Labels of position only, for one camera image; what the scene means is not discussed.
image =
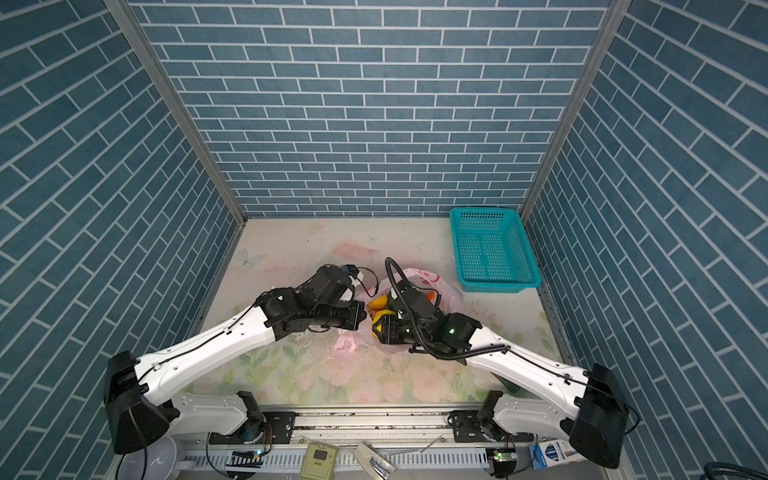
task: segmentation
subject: robotic arm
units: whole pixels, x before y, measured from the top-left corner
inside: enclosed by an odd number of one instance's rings
[[[628,411],[612,371],[595,364],[586,372],[554,362],[466,315],[446,316],[405,280],[394,260],[386,260],[386,269],[397,312],[373,324],[381,343],[411,344],[414,353],[488,370],[549,402],[531,409],[524,400],[489,395],[481,411],[489,413],[480,419],[489,436],[533,431],[568,438],[586,458],[618,467]],[[104,385],[115,453],[136,452],[164,435],[182,433],[217,432],[223,441],[240,444],[260,440],[265,417],[251,393],[222,398],[180,391],[240,354],[311,325],[357,329],[366,316],[363,303],[352,300],[361,279],[353,265],[322,266],[297,288],[265,292],[242,313],[182,343],[138,359],[118,353],[108,363]]]

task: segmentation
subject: pink plastic bag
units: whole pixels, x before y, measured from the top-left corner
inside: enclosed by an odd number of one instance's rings
[[[437,273],[432,273],[427,270],[420,270],[418,268],[406,268],[402,271],[408,280],[414,285],[420,288],[433,288],[441,295],[440,310],[445,313],[453,313],[462,309],[463,297],[461,292],[453,288],[450,283],[446,282]],[[395,273],[395,280],[399,281],[399,275]],[[360,300],[366,303],[375,300],[381,295],[386,295],[392,289],[392,285],[389,282],[389,278],[384,278],[379,284],[379,294],[376,297],[371,298],[364,290],[358,290],[355,295],[355,300]],[[369,288],[369,293],[373,295],[376,291],[376,286]],[[336,345],[333,349],[336,353],[354,353],[359,346],[375,346],[387,353],[400,353],[405,352],[410,348],[410,345],[382,345],[376,338],[376,335],[372,331],[372,319],[370,315],[366,315],[366,318],[360,322],[357,331],[350,332],[349,330],[338,330],[339,339],[336,341]]]

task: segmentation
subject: table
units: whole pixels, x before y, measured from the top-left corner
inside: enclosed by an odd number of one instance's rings
[[[386,278],[384,259],[442,276],[463,298],[460,311],[506,339],[561,361],[535,289],[461,291],[447,218],[249,220],[204,320],[210,328],[275,286],[296,286],[325,263],[353,263]],[[364,280],[371,286],[368,275]],[[199,378],[188,392],[253,392],[264,406],[419,404],[482,401],[505,390],[489,372],[427,355],[382,351],[370,331],[297,333]]]

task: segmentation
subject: tiled wall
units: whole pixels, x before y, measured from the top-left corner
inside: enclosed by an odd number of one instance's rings
[[[108,358],[185,336],[234,225],[100,0],[0,12],[0,478],[90,478]]]
[[[529,232],[638,478],[768,468],[768,9],[634,0]]]
[[[609,0],[167,3],[131,4],[250,216],[391,217],[519,206]]]

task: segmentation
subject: teal plastic basket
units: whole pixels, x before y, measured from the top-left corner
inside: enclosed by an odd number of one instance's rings
[[[520,215],[504,208],[454,208],[451,234],[466,292],[517,293],[541,285]]]

